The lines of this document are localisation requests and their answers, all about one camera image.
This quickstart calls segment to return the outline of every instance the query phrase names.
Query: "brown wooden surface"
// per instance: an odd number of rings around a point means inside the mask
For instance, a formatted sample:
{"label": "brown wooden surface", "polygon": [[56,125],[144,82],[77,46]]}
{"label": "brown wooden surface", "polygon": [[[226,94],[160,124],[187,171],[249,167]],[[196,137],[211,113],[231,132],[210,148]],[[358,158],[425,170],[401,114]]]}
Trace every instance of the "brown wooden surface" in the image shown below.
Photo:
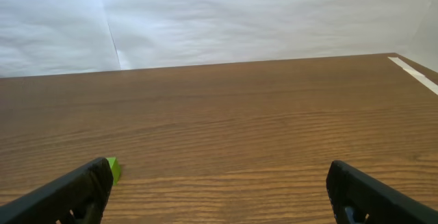
{"label": "brown wooden surface", "polygon": [[389,55],[0,79],[0,204],[117,156],[103,223],[334,223],[332,160],[438,209],[438,96]]}

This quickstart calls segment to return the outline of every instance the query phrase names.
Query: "table top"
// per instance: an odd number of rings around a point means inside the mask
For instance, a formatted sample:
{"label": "table top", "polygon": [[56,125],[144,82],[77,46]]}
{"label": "table top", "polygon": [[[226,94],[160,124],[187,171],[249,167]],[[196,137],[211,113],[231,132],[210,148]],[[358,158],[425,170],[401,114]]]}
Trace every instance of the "table top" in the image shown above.
{"label": "table top", "polygon": [[438,96],[387,56],[0,79],[0,204],[116,156],[103,223],[334,223],[332,160],[438,209]]}

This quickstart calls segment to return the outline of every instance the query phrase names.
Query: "wood grain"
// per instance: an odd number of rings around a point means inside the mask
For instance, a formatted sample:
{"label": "wood grain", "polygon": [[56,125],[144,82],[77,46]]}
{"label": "wood grain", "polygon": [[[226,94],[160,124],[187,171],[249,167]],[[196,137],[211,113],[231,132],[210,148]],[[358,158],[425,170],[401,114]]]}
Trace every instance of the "wood grain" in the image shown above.
{"label": "wood grain", "polygon": [[0,79],[0,204],[116,156],[103,223],[334,223],[332,160],[438,209],[438,97],[387,56]]}

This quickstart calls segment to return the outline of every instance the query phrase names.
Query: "green block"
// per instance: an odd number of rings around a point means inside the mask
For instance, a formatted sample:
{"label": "green block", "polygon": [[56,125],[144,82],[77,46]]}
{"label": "green block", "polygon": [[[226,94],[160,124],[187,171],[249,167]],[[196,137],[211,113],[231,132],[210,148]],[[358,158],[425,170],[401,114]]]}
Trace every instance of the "green block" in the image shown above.
{"label": "green block", "polygon": [[112,185],[117,185],[118,178],[120,177],[120,166],[118,165],[117,158],[107,158],[109,167],[111,167],[113,182]]}

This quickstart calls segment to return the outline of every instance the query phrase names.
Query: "green object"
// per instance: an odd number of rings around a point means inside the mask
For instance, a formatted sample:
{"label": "green object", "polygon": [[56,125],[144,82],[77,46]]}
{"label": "green object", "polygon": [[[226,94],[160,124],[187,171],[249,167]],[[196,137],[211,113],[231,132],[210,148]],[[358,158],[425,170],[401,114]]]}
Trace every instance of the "green object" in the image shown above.
{"label": "green object", "polygon": [[117,158],[107,158],[109,162],[109,167],[111,168],[113,182],[112,185],[117,185],[118,178],[120,177],[120,165],[118,164]]}

